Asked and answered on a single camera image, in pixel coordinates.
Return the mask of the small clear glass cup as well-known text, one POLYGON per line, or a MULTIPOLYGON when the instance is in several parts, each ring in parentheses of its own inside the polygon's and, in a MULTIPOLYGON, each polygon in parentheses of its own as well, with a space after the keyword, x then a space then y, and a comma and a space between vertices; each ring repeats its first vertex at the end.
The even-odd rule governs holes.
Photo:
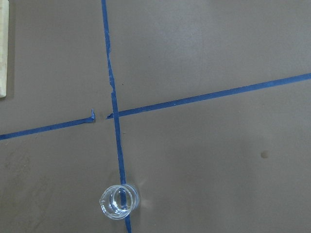
POLYGON ((99 199, 103 214, 112 220, 125 219, 138 208, 139 202, 139 192, 131 184, 110 186, 99 199))

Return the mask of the bamboo cutting board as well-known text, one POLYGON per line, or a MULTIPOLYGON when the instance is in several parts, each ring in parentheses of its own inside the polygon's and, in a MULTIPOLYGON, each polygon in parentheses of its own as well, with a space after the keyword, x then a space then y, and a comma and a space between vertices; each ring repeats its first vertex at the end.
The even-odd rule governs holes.
POLYGON ((0 0, 0 97, 7 93, 9 1, 0 0))

